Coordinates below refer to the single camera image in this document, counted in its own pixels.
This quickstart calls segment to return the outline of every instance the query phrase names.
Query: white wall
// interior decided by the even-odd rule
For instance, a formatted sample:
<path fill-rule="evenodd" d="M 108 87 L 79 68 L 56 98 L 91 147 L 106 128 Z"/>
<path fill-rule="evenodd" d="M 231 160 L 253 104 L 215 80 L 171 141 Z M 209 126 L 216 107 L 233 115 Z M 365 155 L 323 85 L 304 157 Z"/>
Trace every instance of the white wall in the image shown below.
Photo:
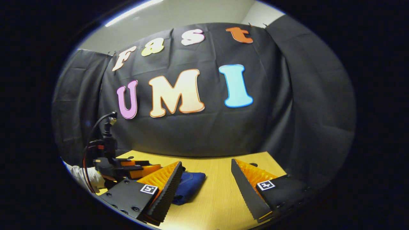
<path fill-rule="evenodd" d="M 241 23 L 255 0 L 165 0 L 89 35 L 78 48 L 110 55 L 167 29 L 199 23 Z"/>
<path fill-rule="evenodd" d="M 273 8 L 272 6 L 255 1 L 241 24 L 248 25 L 250 23 L 253 26 L 265 28 L 263 23 L 269 25 L 283 15 L 285 15 L 285 13 Z"/>

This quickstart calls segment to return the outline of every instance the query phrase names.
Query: wooden table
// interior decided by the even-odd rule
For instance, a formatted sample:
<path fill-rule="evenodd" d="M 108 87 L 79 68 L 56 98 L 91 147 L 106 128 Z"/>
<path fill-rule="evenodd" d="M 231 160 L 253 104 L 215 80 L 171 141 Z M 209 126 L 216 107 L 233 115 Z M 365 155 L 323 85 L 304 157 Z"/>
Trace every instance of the wooden table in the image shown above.
<path fill-rule="evenodd" d="M 183 158 L 130 151 L 118 158 L 130 156 L 162 167 L 181 161 L 186 171 L 206 174 L 203 186 L 189 203 L 172 204 L 164 222 L 159 227 L 152 225 L 163 230 L 246 230 L 266 222 L 258 224 L 247 208 L 231 173 L 232 158 L 256 163 L 258 168 L 276 176 L 286 174 L 268 152 L 225 158 Z"/>

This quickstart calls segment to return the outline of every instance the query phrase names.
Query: blue cloth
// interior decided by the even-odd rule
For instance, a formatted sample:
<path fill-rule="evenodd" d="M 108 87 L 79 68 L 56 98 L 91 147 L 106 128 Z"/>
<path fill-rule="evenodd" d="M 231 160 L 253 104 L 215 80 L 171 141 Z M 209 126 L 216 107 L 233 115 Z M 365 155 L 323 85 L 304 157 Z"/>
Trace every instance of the blue cloth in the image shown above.
<path fill-rule="evenodd" d="M 182 205 L 193 197 L 199 190 L 206 175 L 204 173 L 183 172 L 176 194 L 173 198 L 173 204 Z"/>

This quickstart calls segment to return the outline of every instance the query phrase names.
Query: pink letter u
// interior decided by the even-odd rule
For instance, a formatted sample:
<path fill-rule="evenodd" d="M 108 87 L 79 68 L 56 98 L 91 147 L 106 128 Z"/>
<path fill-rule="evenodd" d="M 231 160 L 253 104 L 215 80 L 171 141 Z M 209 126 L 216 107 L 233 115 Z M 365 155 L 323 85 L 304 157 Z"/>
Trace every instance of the pink letter u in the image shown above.
<path fill-rule="evenodd" d="M 130 109 L 128 110 L 125 106 L 125 86 L 120 87 L 117 90 L 118 102 L 119 102 L 119 111 L 125 119 L 132 119 L 136 116 L 138 111 L 138 104 L 136 103 L 136 86 L 138 81 L 134 80 L 128 84 L 129 94 L 130 94 Z"/>

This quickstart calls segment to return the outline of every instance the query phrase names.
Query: white sleeve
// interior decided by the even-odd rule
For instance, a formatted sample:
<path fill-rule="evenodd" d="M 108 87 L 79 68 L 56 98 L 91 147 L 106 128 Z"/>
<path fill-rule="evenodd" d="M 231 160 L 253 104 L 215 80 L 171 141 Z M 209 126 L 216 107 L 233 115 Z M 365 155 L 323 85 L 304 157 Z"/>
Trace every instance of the white sleeve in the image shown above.
<path fill-rule="evenodd" d="M 85 170 L 83 170 L 83 168 L 80 168 L 78 166 L 71 166 L 67 163 L 65 163 L 65 167 L 67 167 L 68 171 L 72 174 L 72 176 L 74 177 L 74 179 L 84 188 L 86 188 L 88 191 L 90 191 L 90 189 L 87 186 L 86 180 L 85 180 Z M 99 192 L 99 188 L 104 188 L 104 183 L 105 180 L 102 177 L 101 174 L 98 173 L 98 171 L 95 169 L 95 167 L 92 168 L 87 168 L 87 172 L 88 172 L 88 177 L 89 180 L 91 182 L 92 188 L 94 189 L 94 191 L 96 193 Z"/>

